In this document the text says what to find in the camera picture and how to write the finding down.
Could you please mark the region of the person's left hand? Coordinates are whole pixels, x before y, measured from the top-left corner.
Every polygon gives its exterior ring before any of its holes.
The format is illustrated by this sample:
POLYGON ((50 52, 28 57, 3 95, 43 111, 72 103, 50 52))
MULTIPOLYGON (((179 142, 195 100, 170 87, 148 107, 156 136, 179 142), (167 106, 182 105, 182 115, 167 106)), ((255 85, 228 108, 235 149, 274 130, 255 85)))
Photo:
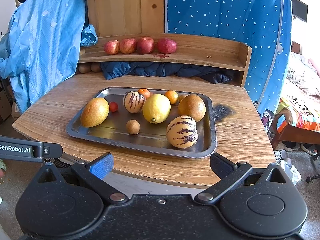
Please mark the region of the person's left hand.
POLYGON ((0 159, 0 179, 4 177, 6 169, 7 169, 7 165, 2 159, 0 159))

